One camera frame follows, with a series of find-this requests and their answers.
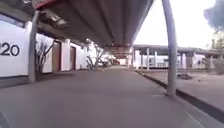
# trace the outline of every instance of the small tree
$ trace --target small tree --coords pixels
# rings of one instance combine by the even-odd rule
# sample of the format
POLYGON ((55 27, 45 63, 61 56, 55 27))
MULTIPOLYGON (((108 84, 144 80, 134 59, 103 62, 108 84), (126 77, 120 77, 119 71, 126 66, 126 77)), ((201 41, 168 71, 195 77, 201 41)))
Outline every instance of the small tree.
POLYGON ((95 63, 93 63, 92 57, 90 55, 88 55, 87 56, 87 63, 88 63, 88 67, 91 70, 93 70, 93 69, 97 69, 98 64, 100 62, 102 62, 101 58, 104 55, 105 51, 93 42, 91 44, 89 44, 88 51, 93 51, 93 50, 91 50, 91 45, 93 45, 93 48, 94 48, 93 50, 95 51, 95 54, 96 54, 96 61, 95 61, 95 63))
POLYGON ((46 43, 44 43, 43 40, 41 40, 40 44, 36 47, 36 72, 38 74, 42 74, 44 64, 47 60, 47 54, 53 47, 53 44, 48 46, 46 43))
POLYGON ((218 31, 214 33, 214 37, 212 39, 211 49, 224 53, 224 32, 218 31))

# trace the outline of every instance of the white wall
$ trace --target white wall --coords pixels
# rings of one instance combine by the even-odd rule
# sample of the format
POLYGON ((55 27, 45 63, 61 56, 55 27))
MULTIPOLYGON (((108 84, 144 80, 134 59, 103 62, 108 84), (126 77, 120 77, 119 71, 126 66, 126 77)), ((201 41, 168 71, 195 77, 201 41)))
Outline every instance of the white wall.
MULTIPOLYGON (((51 45, 53 45, 53 38, 47 37, 45 35, 37 34, 36 36, 37 44, 36 49, 38 50, 40 47, 40 44, 43 42, 44 44, 47 44, 47 49, 50 48, 51 45)), ((44 63, 43 67, 43 73, 49 73, 52 72, 52 48, 46 55, 46 62, 44 63)))
POLYGON ((120 65, 126 65, 126 59, 118 59, 120 65))
MULTIPOLYGON (((29 36, 27 33, 29 33, 29 30, 4 21, 0 21, 0 30, 0 44, 7 42, 10 48, 17 45, 20 51, 17 56, 13 56, 10 50, 7 51, 10 55, 0 55, 0 77, 28 75, 29 36)), ((1 47, 0 53, 5 49, 6 46, 1 47)))
POLYGON ((72 47, 76 48, 76 69, 86 69, 87 68, 87 62, 86 62, 86 56, 87 56, 87 47, 84 47, 83 49, 81 46, 78 46, 74 43, 71 43, 72 47))
POLYGON ((70 39, 66 39, 61 44, 61 71, 69 71, 70 67, 70 39))

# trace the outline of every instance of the concrete pillar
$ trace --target concrete pillar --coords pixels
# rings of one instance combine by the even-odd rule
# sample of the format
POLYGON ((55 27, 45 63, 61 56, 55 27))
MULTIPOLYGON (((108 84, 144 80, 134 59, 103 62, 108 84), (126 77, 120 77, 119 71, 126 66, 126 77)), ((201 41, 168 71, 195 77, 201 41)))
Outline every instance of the concrete pillar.
POLYGON ((131 68, 134 69, 134 57, 135 57, 135 49, 132 49, 132 53, 131 53, 131 68))
POLYGON ((136 66, 136 69, 139 69, 140 62, 141 62, 141 59, 140 59, 140 51, 139 50, 136 50, 135 51, 135 62, 134 62, 134 65, 136 66))
POLYGON ((147 48, 147 70, 149 70, 149 48, 147 48))
POLYGON ((168 88, 167 94, 174 96, 176 94, 176 77, 177 77, 177 43, 175 24, 170 5, 170 0, 162 0, 163 11, 166 20, 168 47, 169 47, 169 71, 168 71, 168 88))
POLYGON ((215 68, 215 65, 214 65, 213 61, 214 61, 214 58, 213 58, 213 56, 211 56, 209 58, 209 71, 211 71, 212 69, 215 68))
POLYGON ((181 67, 183 69, 186 69, 186 67, 187 67, 187 65, 186 65, 186 54, 184 54, 184 53, 181 55, 181 67))
POLYGON ((69 71, 71 69, 71 46, 70 39, 65 39, 61 46, 61 70, 69 71))
POLYGON ((141 69, 143 69, 143 54, 141 54, 141 69))
POLYGON ((157 51, 154 52, 154 65, 157 67, 157 51))
POLYGON ((39 18, 39 11, 35 11, 32 20, 32 28, 30 32, 30 44, 29 44, 29 64, 28 64, 28 79, 30 83, 36 82, 36 33, 37 33, 37 24, 39 18))

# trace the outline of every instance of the tree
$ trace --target tree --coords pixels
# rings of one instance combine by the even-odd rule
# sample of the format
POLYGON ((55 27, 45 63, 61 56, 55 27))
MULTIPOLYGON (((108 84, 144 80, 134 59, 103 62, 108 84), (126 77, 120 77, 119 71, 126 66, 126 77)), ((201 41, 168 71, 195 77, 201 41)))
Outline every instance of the tree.
POLYGON ((53 47, 53 44, 48 46, 41 40, 40 44, 36 47, 36 73, 39 75, 43 72, 44 64, 47 60, 47 54, 53 47))
POLYGON ((105 51, 104 49, 100 48, 97 44, 91 42, 88 45, 88 51, 95 51, 95 63, 93 63, 92 57, 89 54, 87 56, 87 63, 88 63, 88 67, 93 70, 93 69, 97 69, 98 68, 98 64, 102 62, 101 58, 104 55, 105 51))
POLYGON ((215 6, 204 11, 204 17, 216 31, 224 30, 224 0, 216 0, 215 6))
POLYGON ((224 0, 216 0, 215 6, 204 11, 204 17, 215 29, 211 49, 224 52, 224 0))

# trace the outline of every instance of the support column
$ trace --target support column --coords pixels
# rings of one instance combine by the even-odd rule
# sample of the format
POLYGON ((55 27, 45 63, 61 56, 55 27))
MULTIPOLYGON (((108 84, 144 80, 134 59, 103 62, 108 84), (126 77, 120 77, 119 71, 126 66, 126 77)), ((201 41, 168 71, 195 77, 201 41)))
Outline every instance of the support column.
POLYGON ((211 57, 209 58, 209 71, 211 72, 212 69, 215 68, 214 63, 213 63, 213 56, 211 55, 211 57))
POLYGON ((135 57, 135 49, 132 49, 132 56, 131 56, 131 68, 134 69, 134 57, 135 57))
POLYGON ((147 70, 149 70, 149 48, 147 48, 147 70))
POLYGON ((182 68, 186 69, 186 55, 184 53, 181 55, 181 62, 182 68))
POLYGON ((140 51, 139 50, 136 50, 135 51, 135 66, 136 66, 136 69, 139 69, 139 67, 140 67, 140 51))
POLYGON ((169 71, 167 94, 174 96, 176 94, 176 75, 177 75, 177 43, 175 24, 170 5, 170 0, 162 0, 163 11, 166 20, 168 47, 169 47, 169 71))
POLYGON ((141 54, 141 69, 143 69, 143 54, 141 54))
POLYGON ((157 67, 157 51, 154 52, 154 65, 157 67))
POLYGON ((36 82, 36 57, 35 57, 35 48, 36 48, 36 33, 37 33, 37 24, 39 18, 39 11, 35 11, 32 20, 32 29, 30 33, 30 44, 29 44, 29 64, 28 64, 28 79, 30 83, 36 82))

